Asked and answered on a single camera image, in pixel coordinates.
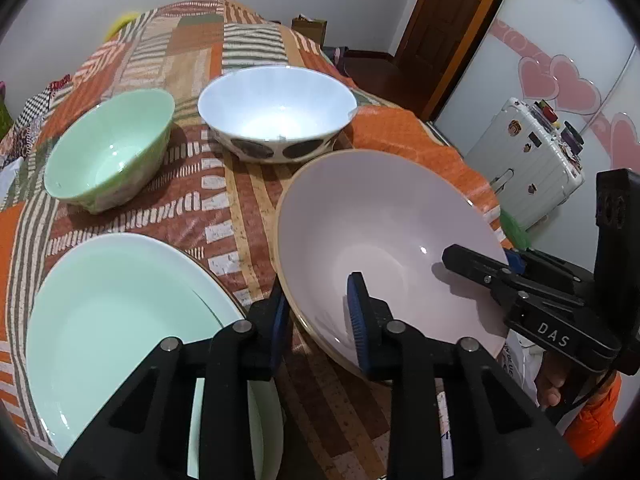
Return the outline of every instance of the pink bowl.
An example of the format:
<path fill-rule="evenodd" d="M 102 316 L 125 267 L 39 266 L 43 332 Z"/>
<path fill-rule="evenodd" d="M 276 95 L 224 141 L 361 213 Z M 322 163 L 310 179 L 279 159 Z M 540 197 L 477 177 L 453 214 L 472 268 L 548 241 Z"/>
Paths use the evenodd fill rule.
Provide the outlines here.
<path fill-rule="evenodd" d="M 434 339 L 472 336 L 497 356 L 507 328 L 482 286 L 449 272 L 442 251 L 460 244 L 506 263 L 489 224 L 468 199 L 426 168 L 370 150 L 308 163 L 276 212 L 278 276 L 294 313 L 339 364 L 357 372 L 346 306 L 348 275 Z"/>

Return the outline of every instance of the cardboard box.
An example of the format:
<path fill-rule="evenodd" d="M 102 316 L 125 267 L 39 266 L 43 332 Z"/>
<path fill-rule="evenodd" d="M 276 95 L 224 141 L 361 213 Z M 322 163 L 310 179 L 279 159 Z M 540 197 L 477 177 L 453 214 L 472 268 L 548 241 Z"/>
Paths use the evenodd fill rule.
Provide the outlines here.
<path fill-rule="evenodd" d="M 326 20 L 311 20 L 300 14 L 297 18 L 291 20 L 291 28 L 315 41 L 320 47 L 324 45 Z"/>

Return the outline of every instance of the screw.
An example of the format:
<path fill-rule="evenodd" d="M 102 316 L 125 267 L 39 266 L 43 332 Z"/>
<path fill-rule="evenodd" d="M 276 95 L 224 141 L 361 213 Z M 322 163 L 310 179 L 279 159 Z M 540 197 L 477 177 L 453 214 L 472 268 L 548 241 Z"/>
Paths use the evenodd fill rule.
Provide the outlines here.
<path fill-rule="evenodd" d="M 165 352 L 171 352 L 178 348 L 180 340 L 177 337 L 165 337 L 160 342 L 160 348 Z"/>
<path fill-rule="evenodd" d="M 234 330 L 239 334 L 244 334 L 245 332 L 249 332 L 252 326 L 251 321 L 248 319 L 239 319 L 234 323 Z"/>
<path fill-rule="evenodd" d="M 406 325 L 402 321 L 394 319 L 386 324 L 386 329 L 392 334 L 401 334 L 406 330 Z"/>
<path fill-rule="evenodd" d="M 467 352 L 475 352 L 480 348 L 480 343 L 472 337 L 463 337 L 460 340 L 460 346 Z"/>

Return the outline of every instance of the orange sleeve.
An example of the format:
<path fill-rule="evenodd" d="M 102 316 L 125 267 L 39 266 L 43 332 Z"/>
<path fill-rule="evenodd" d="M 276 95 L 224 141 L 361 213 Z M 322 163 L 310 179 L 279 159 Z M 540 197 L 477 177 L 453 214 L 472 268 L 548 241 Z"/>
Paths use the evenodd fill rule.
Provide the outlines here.
<path fill-rule="evenodd" d="M 584 462 L 594 458 L 616 431 L 613 410 L 620 395 L 620 374 L 609 391 L 596 403 L 586 404 L 564 432 L 564 438 L 574 453 Z"/>

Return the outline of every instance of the bowl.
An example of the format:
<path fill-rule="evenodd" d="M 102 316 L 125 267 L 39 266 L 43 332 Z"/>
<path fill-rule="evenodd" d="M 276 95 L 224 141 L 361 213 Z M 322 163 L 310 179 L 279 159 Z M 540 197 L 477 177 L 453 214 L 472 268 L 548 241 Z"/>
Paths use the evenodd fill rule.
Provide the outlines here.
<path fill-rule="evenodd" d="M 124 92 L 92 108 L 53 148 L 47 192 L 94 214 L 128 202 L 162 163 L 174 108 L 161 89 Z"/>
<path fill-rule="evenodd" d="M 216 139 L 248 162 L 303 162 L 331 151 L 357 107 L 337 79 L 293 66 L 230 72 L 198 99 Z"/>
<path fill-rule="evenodd" d="M 281 195 L 274 256 L 293 312 L 336 362 L 358 373 L 347 277 L 430 338 L 476 338 L 497 356 L 507 334 L 489 291 L 448 271 L 442 251 L 460 244 L 502 263 L 490 225 L 449 182 L 404 158 L 333 152 L 303 166 Z"/>

